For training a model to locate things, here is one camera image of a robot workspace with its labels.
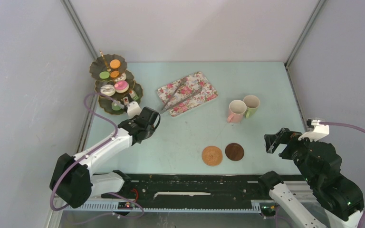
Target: mug handle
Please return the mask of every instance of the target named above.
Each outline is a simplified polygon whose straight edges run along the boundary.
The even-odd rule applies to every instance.
[[[227,122],[231,123],[231,119],[234,117],[234,114],[230,114],[229,117],[227,117]]]

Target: metal tongs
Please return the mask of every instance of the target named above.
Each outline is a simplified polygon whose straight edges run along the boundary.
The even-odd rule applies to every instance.
[[[178,91],[178,89],[181,87],[181,86],[183,86],[185,83],[187,82],[187,78],[185,77],[185,78],[183,78],[183,79],[181,79],[181,82],[180,82],[180,84],[177,86],[177,88],[174,90],[174,92],[173,92],[173,94],[170,96],[170,98],[166,101],[166,103],[164,103],[164,105],[163,105],[163,107],[161,108],[161,110],[160,110],[160,114],[162,114],[162,113],[164,113],[164,112],[166,112],[166,111],[168,111],[168,110],[170,110],[170,109],[172,109],[172,108],[174,108],[174,107],[176,107],[177,105],[179,105],[179,104],[181,104],[181,103],[183,103],[183,102],[185,102],[185,101],[187,101],[188,99],[190,99],[191,97],[193,97],[193,96],[196,96],[196,95],[198,95],[200,92],[202,92],[202,87],[201,88],[199,88],[199,89],[197,89],[197,90],[195,90],[195,92],[193,92],[189,97],[187,97],[187,98],[185,98],[185,99],[183,99],[183,100],[181,100],[181,101],[179,101],[179,102],[177,102],[176,104],[173,104],[172,106],[170,106],[170,107],[167,107],[166,108],[166,106],[169,104],[169,102],[171,101],[171,99],[174,97],[174,95],[177,93],[177,91]]]

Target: light blue tabletop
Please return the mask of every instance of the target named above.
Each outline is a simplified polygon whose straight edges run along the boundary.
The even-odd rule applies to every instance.
[[[109,159],[99,172],[121,170],[124,173],[162,174],[299,174],[293,161],[283,160],[278,153],[265,152],[264,134],[275,134],[282,127],[303,132],[288,76],[282,62],[183,62],[128,63],[128,70],[144,89],[141,107],[159,110],[162,106],[157,88],[183,76],[201,71],[219,96],[177,117],[162,114],[154,135]],[[258,111],[241,123],[227,123],[228,106],[232,100],[256,95]],[[97,113],[115,123],[127,114],[110,115],[97,105]],[[86,148],[93,146],[113,130],[113,126],[95,117]],[[231,161],[224,154],[230,143],[240,144],[245,151],[240,161]],[[202,161],[207,146],[223,152],[220,165],[211,167]]]

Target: red wire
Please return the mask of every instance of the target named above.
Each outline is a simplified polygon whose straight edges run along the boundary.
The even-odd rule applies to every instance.
[[[136,194],[136,197],[134,200],[134,202],[136,202],[138,200],[138,196],[139,196],[138,191],[136,189],[132,189],[131,191],[135,192],[135,194]]]

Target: dark plate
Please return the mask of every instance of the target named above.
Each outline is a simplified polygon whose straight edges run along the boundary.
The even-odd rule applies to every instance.
[[[111,69],[110,72],[113,72],[115,70],[118,70],[120,74],[124,73],[127,68],[127,63],[125,62],[125,59],[122,56],[119,55],[104,55],[104,58],[106,59],[108,65],[110,65],[110,62],[114,59],[118,59],[121,62],[121,65],[117,69]],[[106,64],[104,63],[103,58],[100,56],[98,57],[94,62],[92,62],[92,65],[90,65],[90,73],[92,74],[92,78],[98,81],[112,81],[113,78],[109,77],[107,79],[101,79],[100,73],[103,71],[107,71]]]
[[[131,72],[129,71],[126,71],[126,81],[128,82],[129,84],[129,89],[125,92],[125,93],[122,93],[122,94],[119,94],[119,93],[115,93],[114,95],[111,96],[111,98],[121,102],[122,102],[122,98],[124,96],[126,96],[132,89],[135,91],[135,93],[138,95],[139,99],[136,101],[138,104],[140,104],[141,102],[141,99],[144,95],[144,90],[143,88],[141,87],[140,84],[136,83],[135,79],[134,79],[134,75],[132,75]],[[100,93],[100,86],[99,84],[101,84],[101,82],[99,81],[96,81],[95,83],[95,91]],[[107,84],[110,84],[110,85],[114,85],[114,81],[109,81],[107,82]],[[123,114],[125,111],[123,109],[121,110],[118,110],[118,111],[114,111],[112,108],[111,108],[111,104],[113,103],[113,101],[111,101],[110,99],[107,99],[105,97],[101,97],[99,96],[98,97],[98,104],[100,105],[101,108],[104,109],[104,111],[106,113],[109,113],[109,114],[112,114],[112,115],[121,115]]]

